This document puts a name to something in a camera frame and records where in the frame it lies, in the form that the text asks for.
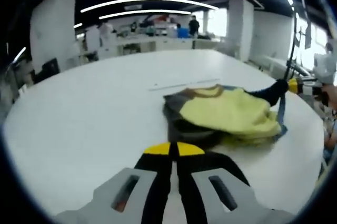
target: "dark clothing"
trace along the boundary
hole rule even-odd
[[[190,34],[193,36],[195,33],[198,32],[200,25],[197,20],[191,20],[189,23],[189,27],[190,27]]]

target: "white round table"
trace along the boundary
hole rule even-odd
[[[49,214],[75,210],[144,149],[167,141],[163,95],[216,83],[247,90],[274,80],[213,50],[176,50],[107,59],[31,87],[4,124],[10,156],[28,192]],[[297,213],[309,199],[323,152],[320,118],[286,94],[288,132],[271,148],[215,147],[242,169],[257,200]]]

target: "office desk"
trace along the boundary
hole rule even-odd
[[[167,141],[163,95],[216,83],[257,90],[274,80],[213,50],[129,55],[68,70],[14,104],[4,124],[9,155],[48,213],[78,209],[95,188],[134,167],[144,149]],[[270,149],[214,150],[233,158],[261,204],[296,213],[319,175],[323,127],[292,93],[286,94],[284,121],[289,131]]]

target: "folded clothing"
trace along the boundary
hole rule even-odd
[[[165,96],[164,114],[169,140],[197,142],[223,140],[224,133],[245,142],[277,140],[286,132],[283,125],[288,84],[277,80],[271,87],[246,92],[242,88],[215,85],[210,88],[185,89]],[[281,98],[279,113],[271,112]]]

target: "desk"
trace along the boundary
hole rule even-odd
[[[144,149],[166,142],[163,95],[216,83],[258,90],[274,80],[213,50],[110,58],[28,89],[7,116],[5,142],[23,183],[48,213],[78,209],[95,188],[134,167]],[[233,158],[261,204],[296,213],[319,175],[323,125],[292,93],[284,121],[289,131],[271,149],[214,150]]]

